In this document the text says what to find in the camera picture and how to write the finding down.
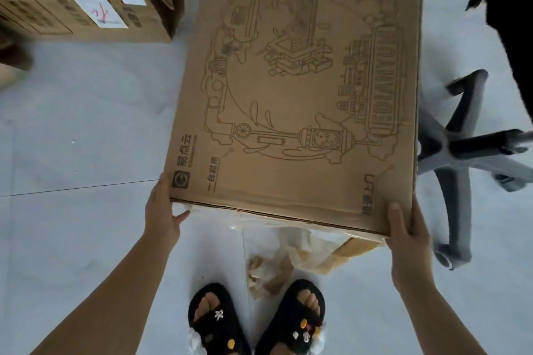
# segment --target gray chair base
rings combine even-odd
[[[418,110],[418,141],[421,144],[418,174],[435,171],[443,190],[449,242],[437,244],[435,255],[450,270],[472,259],[470,168],[492,173],[507,191],[522,189],[533,182],[533,169],[506,157],[526,150],[513,148],[507,143],[510,136],[521,131],[473,137],[487,77],[486,70],[476,70],[447,87],[452,95],[462,94],[462,97],[446,126],[438,123],[425,109]]]

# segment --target crumpled paper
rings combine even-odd
[[[382,243],[343,234],[293,227],[278,228],[279,248],[273,257],[256,255],[247,265],[248,289],[254,299],[275,296],[300,269],[327,275],[351,258]]]

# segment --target line drawing on box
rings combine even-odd
[[[269,109],[258,119],[259,104],[237,103],[228,80],[228,66],[263,57],[270,76],[313,76],[330,70],[333,49],[326,41],[331,24],[317,21],[319,3],[332,3],[359,17],[367,31],[348,43],[343,59],[336,108],[347,117],[334,121],[321,112],[315,123],[287,132],[275,127]],[[286,9],[285,27],[272,23],[274,37],[255,51],[262,14]],[[402,116],[405,76],[403,37],[396,23],[394,0],[228,0],[222,23],[211,36],[200,85],[208,97],[204,128],[222,145],[235,141],[248,154],[285,160],[327,159],[341,163],[356,146],[385,160],[394,152]],[[318,37],[317,31],[325,36]]]

